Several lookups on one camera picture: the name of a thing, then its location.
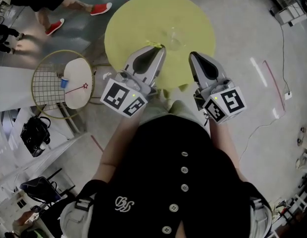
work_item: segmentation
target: black handbag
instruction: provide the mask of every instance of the black handbag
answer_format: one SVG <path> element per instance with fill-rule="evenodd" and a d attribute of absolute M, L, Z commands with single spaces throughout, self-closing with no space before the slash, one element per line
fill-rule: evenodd
<path fill-rule="evenodd" d="M 41 119 L 48 120 L 49 125 L 46 125 Z M 24 124 L 20 137 L 33 157 L 38 157 L 45 150 L 40 148 L 42 143 L 50 143 L 50 134 L 48 131 L 50 125 L 51 121 L 47 117 L 31 117 Z"/>

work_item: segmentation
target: yellow round table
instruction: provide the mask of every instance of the yellow round table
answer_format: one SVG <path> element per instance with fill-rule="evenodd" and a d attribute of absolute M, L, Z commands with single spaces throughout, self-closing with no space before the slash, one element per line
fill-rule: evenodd
<path fill-rule="evenodd" d="M 158 89 L 192 83 L 189 65 L 192 51 L 214 55 L 215 36 L 205 13 L 189 0 L 130 0 L 111 18 L 105 33 L 110 64 L 124 68 L 128 57 L 149 43 L 160 43 L 167 56 Z"/>

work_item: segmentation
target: red star wand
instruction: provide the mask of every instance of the red star wand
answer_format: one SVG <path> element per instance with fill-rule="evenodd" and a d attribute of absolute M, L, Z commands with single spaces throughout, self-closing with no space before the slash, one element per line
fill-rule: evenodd
<path fill-rule="evenodd" d="M 70 92 L 73 92 L 73 91 L 75 91 L 75 90 L 78 90 L 78 89 L 80 89 L 80 88 L 85 88 L 85 89 L 87 89 L 88 88 L 88 84 L 87 83 L 85 83 L 83 86 L 81 86 L 81 87 L 78 87 L 78 88 L 75 88 L 75 89 L 73 89 L 73 90 L 71 90 L 71 91 L 68 91 L 68 92 L 66 92 L 66 94 L 67 93 L 70 93 Z"/>

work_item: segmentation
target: blue cup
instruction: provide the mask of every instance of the blue cup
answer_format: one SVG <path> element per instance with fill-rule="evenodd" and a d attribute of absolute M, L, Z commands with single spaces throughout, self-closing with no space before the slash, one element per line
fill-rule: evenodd
<path fill-rule="evenodd" d="M 62 77 L 60 87 L 63 88 L 63 89 L 66 88 L 68 82 L 69 82 L 69 79 L 67 79 L 66 77 Z"/>

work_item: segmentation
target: embroidered logo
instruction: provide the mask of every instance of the embroidered logo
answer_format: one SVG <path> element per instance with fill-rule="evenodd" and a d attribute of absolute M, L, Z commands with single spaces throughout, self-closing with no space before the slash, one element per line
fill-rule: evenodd
<path fill-rule="evenodd" d="M 120 211 L 120 212 L 128 212 L 131 208 L 132 205 L 134 205 L 135 202 L 134 201 L 127 201 L 127 197 L 122 197 L 119 196 L 118 198 L 116 198 L 115 200 L 115 205 L 116 211 Z"/>

